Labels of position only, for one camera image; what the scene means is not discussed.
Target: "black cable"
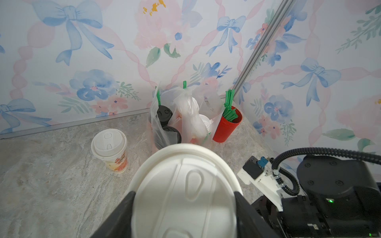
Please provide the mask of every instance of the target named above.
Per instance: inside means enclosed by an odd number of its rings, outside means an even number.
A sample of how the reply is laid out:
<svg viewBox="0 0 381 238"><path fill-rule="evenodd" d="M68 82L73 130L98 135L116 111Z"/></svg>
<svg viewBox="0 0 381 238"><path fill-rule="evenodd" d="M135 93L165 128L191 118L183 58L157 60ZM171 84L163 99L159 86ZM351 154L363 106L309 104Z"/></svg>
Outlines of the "black cable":
<svg viewBox="0 0 381 238"><path fill-rule="evenodd" d="M293 186L293 189L290 189L287 185L285 185L284 187L282 187L282 189L287 194L289 194L291 196L298 195L299 191L300 191L300 188L299 188L299 183L298 183L297 179L290 172L285 170L284 168L280 168L279 172L281 174L283 174L284 176L286 176L291 181L292 186ZM277 178L276 181L278 182L278 184L282 184L283 183L283 179L281 177Z"/></svg>
<svg viewBox="0 0 381 238"><path fill-rule="evenodd" d="M381 156L373 155L365 152L353 151L353 150L341 150L341 149L332 149L332 148L321 148L321 147L306 147L288 150L278 155L272 162L271 168L278 169L280 163L285 159L297 156L297 155L330 155L351 158L355 160L362 160L365 162L370 162L374 164L381 165Z"/></svg>
<svg viewBox="0 0 381 238"><path fill-rule="evenodd" d="M293 150L288 150L286 152L283 152L282 154L278 155L274 160L270 160L272 164L271 168L273 170L277 170L282 161L284 161L285 159L289 157L297 156L297 155L331 155L331 156L351 158L355 160L362 160L365 162L381 165L381 156L379 155L373 155L373 154L353 151L353 150L342 150L342 149L332 149L332 148L322 148L322 147L316 147L316 148L306 147L306 148L298 148L298 149L293 149ZM292 190L287 185L282 187L282 189L291 196L297 195L299 193L299 184L297 179L283 168L280 168L279 172L285 175L286 177L288 177L291 180L293 185ZM283 179L280 177L277 178L276 181L278 182L278 184L283 183Z"/></svg>

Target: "red cup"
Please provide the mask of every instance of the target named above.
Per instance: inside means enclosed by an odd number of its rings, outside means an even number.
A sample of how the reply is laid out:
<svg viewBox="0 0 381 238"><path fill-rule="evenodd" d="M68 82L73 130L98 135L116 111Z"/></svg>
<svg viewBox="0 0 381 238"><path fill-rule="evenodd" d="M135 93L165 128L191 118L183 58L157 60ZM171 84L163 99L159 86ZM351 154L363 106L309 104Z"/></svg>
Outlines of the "red cup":
<svg viewBox="0 0 381 238"><path fill-rule="evenodd" d="M213 137L215 142L225 142L234 129L241 123L241 112L238 111L238 109L236 109L235 112L237 113L238 118L234 119L232 122L229 122L224 117L221 117L221 121L219 122L216 133Z"/></svg>

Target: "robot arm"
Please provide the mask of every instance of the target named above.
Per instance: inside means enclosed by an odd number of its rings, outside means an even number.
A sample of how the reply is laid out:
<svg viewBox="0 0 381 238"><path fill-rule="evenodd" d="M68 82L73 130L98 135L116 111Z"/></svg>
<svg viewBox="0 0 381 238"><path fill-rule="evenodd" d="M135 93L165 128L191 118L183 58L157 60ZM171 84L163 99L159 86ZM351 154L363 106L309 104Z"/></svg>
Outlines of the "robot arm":
<svg viewBox="0 0 381 238"><path fill-rule="evenodd" d="M302 154L307 156L298 166L297 176L307 196L295 196L299 185L291 174L287 177L294 188L283 184L279 173L285 173L279 164ZM282 237L379 237L381 192L364 161L381 165L381 156L301 148L280 154L272 164L264 157L251 157L237 175L263 192L251 206ZM284 198L283 192L294 196Z"/></svg>

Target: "screw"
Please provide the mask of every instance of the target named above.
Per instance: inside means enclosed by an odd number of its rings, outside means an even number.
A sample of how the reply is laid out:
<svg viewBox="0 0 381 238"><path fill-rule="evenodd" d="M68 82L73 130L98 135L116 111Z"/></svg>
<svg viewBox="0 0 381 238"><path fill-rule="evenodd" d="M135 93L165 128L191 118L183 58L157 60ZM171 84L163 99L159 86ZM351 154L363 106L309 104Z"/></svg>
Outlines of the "screw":
<svg viewBox="0 0 381 238"><path fill-rule="evenodd" d="M335 183L336 183L336 185L339 185L339 186L343 186L344 185L344 183L342 181L340 181L340 180L337 180Z"/></svg>

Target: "white bracket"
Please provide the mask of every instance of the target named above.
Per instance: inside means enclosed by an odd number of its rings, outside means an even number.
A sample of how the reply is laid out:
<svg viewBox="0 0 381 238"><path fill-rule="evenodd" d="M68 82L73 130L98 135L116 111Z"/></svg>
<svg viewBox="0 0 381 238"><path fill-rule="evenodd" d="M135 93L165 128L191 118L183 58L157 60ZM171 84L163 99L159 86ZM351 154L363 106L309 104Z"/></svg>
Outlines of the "white bracket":
<svg viewBox="0 0 381 238"><path fill-rule="evenodd" d="M277 208L278 211L283 211L282 206L282 188L279 187L278 182L272 176L271 163L267 163L263 173L256 179L253 179L243 168L241 168L237 175L246 185L253 184L265 195Z"/></svg>

